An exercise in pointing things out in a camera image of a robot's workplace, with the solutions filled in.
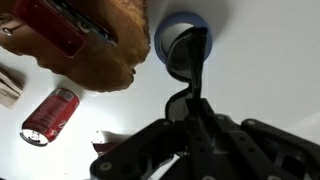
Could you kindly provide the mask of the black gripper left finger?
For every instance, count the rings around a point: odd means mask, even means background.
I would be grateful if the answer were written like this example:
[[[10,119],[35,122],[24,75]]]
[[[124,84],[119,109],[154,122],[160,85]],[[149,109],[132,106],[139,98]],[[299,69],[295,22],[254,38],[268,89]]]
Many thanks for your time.
[[[92,180],[147,180],[185,149],[182,122],[159,119],[97,158]]]

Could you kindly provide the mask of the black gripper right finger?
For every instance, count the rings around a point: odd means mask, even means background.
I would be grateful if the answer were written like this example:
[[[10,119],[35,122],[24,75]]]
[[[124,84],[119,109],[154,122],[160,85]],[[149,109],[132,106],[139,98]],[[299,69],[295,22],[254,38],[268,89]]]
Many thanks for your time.
[[[201,101],[218,180],[320,180],[320,146],[258,121],[234,123]]]

